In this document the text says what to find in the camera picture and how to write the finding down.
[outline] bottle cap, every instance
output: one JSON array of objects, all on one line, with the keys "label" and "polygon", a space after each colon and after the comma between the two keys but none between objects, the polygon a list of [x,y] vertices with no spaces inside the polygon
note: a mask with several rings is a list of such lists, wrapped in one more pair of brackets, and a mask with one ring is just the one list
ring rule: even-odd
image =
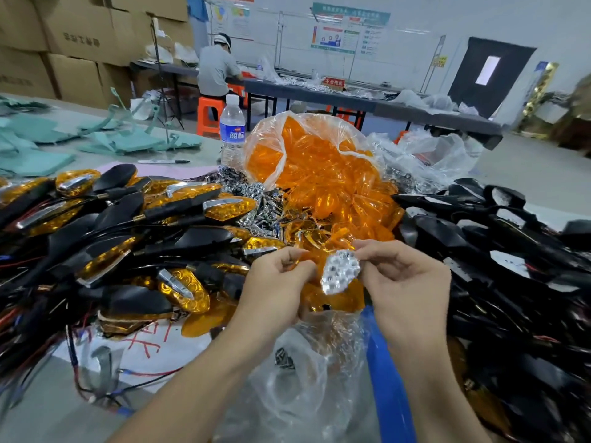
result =
[{"label": "bottle cap", "polygon": [[229,106],[239,106],[240,105],[240,96],[237,94],[227,94],[226,95],[226,104]]}]

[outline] hand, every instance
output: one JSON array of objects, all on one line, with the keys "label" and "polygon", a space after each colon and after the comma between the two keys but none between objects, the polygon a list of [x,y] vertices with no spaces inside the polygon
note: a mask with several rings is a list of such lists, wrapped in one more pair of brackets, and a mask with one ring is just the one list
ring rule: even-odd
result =
[{"label": "hand", "polygon": [[447,351],[449,268],[400,241],[354,241],[353,245],[355,256],[365,261],[361,281],[392,355]]},{"label": "hand", "polygon": [[300,292],[316,276],[313,261],[302,261],[293,270],[287,270],[306,252],[285,247],[257,259],[228,328],[238,329],[261,347],[275,342],[294,323]]}]

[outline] door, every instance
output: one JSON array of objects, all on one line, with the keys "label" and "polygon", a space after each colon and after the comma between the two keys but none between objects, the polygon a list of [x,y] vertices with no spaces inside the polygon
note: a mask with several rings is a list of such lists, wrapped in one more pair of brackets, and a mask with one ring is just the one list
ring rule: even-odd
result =
[{"label": "door", "polygon": [[503,102],[536,48],[470,37],[448,95],[490,118]]}]

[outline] left hand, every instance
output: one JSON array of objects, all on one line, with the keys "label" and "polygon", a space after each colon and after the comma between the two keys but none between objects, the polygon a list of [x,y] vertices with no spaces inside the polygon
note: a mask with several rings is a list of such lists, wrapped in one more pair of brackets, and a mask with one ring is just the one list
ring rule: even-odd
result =
[{"label": "left hand", "polygon": [[316,276],[316,264],[302,261],[287,270],[306,250],[284,247],[252,265],[240,302],[227,330],[266,347],[293,325],[304,284]]}]

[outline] forearm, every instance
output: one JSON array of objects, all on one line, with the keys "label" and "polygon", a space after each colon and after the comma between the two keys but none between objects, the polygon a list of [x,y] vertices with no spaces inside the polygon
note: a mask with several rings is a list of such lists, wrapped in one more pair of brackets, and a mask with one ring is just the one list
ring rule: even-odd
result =
[{"label": "forearm", "polygon": [[256,351],[243,336],[223,331],[203,353],[161,388],[109,443],[205,443],[250,371]]},{"label": "forearm", "polygon": [[454,377],[443,342],[423,357],[397,357],[419,443],[490,443]]}]

